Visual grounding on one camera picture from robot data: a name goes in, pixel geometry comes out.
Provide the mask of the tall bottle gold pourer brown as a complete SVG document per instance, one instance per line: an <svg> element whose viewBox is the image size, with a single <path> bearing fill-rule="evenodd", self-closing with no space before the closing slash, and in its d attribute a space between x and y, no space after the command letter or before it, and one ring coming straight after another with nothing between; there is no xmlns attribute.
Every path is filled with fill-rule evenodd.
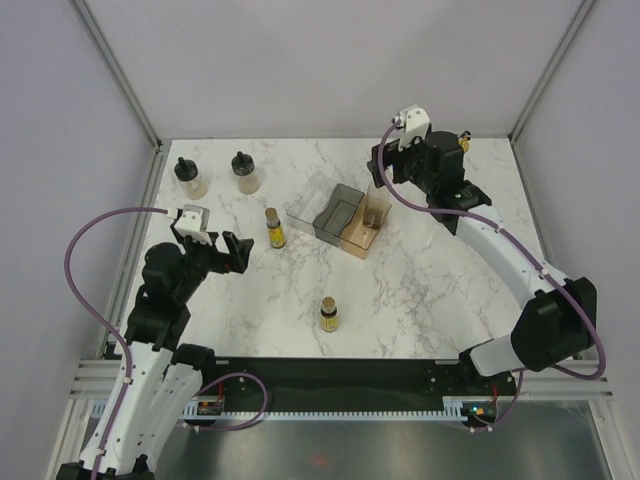
<svg viewBox="0 0 640 480"><path fill-rule="evenodd" d="M368 228L379 230L386 219L389 207L388 191L370 184L366 192L363 224Z"/></svg>

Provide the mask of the tall clear bottle gold pourer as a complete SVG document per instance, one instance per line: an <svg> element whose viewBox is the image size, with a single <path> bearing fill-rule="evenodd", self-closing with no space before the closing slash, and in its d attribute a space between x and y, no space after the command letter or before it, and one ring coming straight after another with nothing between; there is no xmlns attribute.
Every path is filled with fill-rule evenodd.
<svg viewBox="0 0 640 480"><path fill-rule="evenodd" d="M458 136L458 143L464 152L468 152L472 134L470 131L464 131Z"/></svg>

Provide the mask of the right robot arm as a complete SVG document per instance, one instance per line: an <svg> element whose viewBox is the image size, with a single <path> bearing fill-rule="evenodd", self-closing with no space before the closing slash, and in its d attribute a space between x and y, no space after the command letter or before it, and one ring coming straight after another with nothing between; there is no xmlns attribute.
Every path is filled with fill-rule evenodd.
<svg viewBox="0 0 640 480"><path fill-rule="evenodd" d="M395 185L409 182L426 196L429 213L453 236L471 247L508 287L521 313L513 330L470 347L459 355L458 385L482 392L493 376L507 371L556 369L574 378L595 380L606 369L596 331L597 290L587 278L570 279L542 262L504 226L491 198L465 177L460 136L429 132L408 145L387 138L374 145L367 168L376 187L392 196ZM596 370L579 373L561 361L594 347Z"/></svg>

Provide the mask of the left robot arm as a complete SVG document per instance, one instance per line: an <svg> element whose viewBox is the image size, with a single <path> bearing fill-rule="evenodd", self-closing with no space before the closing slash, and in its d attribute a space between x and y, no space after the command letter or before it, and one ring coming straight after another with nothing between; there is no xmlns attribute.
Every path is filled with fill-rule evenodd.
<svg viewBox="0 0 640 480"><path fill-rule="evenodd" d="M219 381L213 350L183 344L188 300L210 273L242 274L254 246L231 232L198 243L178 236L145 255L143 283L124 334L115 386L93 437L77 461L60 466L60 479L151 479L184 407Z"/></svg>

